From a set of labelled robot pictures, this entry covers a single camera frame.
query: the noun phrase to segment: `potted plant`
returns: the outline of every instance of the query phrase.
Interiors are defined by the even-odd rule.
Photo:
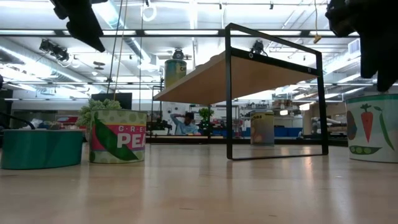
[[[79,111],[79,118],[77,119],[76,126],[85,126],[86,140],[90,141],[91,134],[91,112],[100,109],[121,109],[120,103],[115,100],[105,99],[103,102],[99,100],[88,100],[88,106],[81,107]]]
[[[209,125],[209,118],[214,114],[213,110],[208,108],[202,108],[199,110],[199,115],[202,117],[200,124],[198,125],[200,129],[203,130],[203,135],[207,136],[211,133],[212,126]]]

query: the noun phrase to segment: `carrot illustration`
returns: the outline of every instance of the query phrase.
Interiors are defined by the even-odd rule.
[[[361,114],[361,119],[362,119],[363,129],[365,131],[366,140],[368,142],[369,139],[371,138],[372,124],[373,124],[373,113],[368,112],[368,108],[370,107],[372,106],[369,106],[367,103],[361,106],[361,109],[365,110],[365,112]]]
[[[392,142],[390,140],[390,137],[388,136],[386,123],[384,122],[384,118],[383,118],[383,110],[378,106],[374,106],[373,108],[375,110],[380,111],[379,121],[380,121],[381,131],[383,132],[384,140],[386,140],[386,143],[391,147],[392,150],[395,151],[394,146],[392,145]]]

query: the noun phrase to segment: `person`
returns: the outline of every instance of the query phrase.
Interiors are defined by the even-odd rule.
[[[173,122],[176,125],[175,135],[200,135],[198,132],[198,126],[192,123],[193,113],[181,114],[171,114]],[[177,118],[185,118],[184,122],[179,121]]]

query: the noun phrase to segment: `wooden shelf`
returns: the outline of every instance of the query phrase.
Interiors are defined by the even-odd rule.
[[[263,55],[231,48],[232,98],[316,78],[316,70]],[[226,99],[225,53],[216,55],[154,100],[210,105]]]

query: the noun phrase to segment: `green pea can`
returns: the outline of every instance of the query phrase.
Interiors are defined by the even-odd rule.
[[[165,62],[165,88],[170,87],[187,74],[187,63],[183,60],[170,59]]]
[[[91,112],[90,162],[119,164],[144,160],[146,113],[131,110]]]
[[[253,146],[273,146],[274,112],[252,111],[250,117],[250,143]]]
[[[349,157],[398,162],[398,95],[361,96],[346,100]]]

